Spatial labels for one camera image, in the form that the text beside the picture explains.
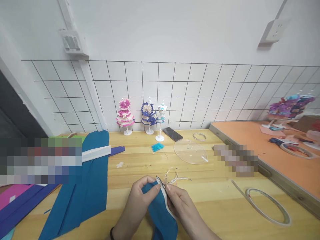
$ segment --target left hand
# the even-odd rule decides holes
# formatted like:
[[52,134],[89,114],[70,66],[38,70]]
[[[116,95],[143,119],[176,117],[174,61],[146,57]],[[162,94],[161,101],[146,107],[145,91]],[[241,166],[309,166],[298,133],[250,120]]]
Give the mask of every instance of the left hand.
[[156,181],[155,178],[144,176],[133,183],[127,204],[112,231],[114,239],[131,239],[137,231],[142,219],[147,213],[148,206],[158,195],[160,185],[157,184],[153,186],[146,194],[143,194],[141,189],[147,183],[153,183],[154,181]]

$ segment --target scissors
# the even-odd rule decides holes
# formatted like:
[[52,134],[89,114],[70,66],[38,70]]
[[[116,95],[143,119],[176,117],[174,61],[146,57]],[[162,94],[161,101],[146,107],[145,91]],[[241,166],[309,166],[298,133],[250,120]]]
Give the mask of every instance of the scissors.
[[160,180],[161,185],[163,186],[164,190],[166,190],[166,185],[164,185],[163,181],[161,181],[161,179],[156,175],[157,179]]

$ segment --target wire grid panel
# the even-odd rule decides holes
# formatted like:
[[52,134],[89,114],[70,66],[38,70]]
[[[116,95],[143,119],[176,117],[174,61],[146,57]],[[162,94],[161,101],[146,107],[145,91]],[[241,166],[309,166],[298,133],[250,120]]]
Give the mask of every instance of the wire grid panel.
[[[66,133],[101,129],[78,61],[25,62]],[[154,106],[165,101],[163,127],[175,130],[207,128],[213,121],[265,120],[270,104],[300,90],[300,94],[313,90],[316,96],[304,114],[320,112],[319,67],[91,60],[88,64],[110,131],[125,130],[115,119],[122,98],[131,101],[136,123],[129,128],[136,131],[148,128],[140,122],[140,110],[149,97]]]

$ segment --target pink cardboard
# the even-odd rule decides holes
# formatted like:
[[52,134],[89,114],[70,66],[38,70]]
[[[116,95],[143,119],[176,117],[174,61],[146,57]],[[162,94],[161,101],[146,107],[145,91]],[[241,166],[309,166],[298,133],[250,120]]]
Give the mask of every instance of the pink cardboard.
[[11,201],[16,199],[18,196],[20,196],[22,193],[24,193],[26,190],[28,190],[32,186],[33,184],[30,184],[30,185],[14,184],[13,186],[5,190],[2,194],[0,194],[0,211],[5,206],[7,206]]
[[286,136],[282,131],[272,131],[269,128],[262,127],[262,126],[260,127],[260,130],[262,133],[269,134],[271,136],[280,136],[280,137]]

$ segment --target hand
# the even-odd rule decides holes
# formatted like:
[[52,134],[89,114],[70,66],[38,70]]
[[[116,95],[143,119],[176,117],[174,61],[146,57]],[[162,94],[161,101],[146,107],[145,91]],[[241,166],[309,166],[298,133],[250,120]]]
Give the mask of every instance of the hand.
[[146,194],[143,194],[141,189],[147,183],[153,183],[155,180],[153,177],[144,176],[133,183],[127,204],[112,231],[114,239],[131,239],[137,231],[148,210],[148,206],[158,195],[160,185],[153,186]]
[[170,198],[167,201],[169,209],[179,218],[192,240],[220,239],[205,224],[186,190],[166,183],[166,192]]

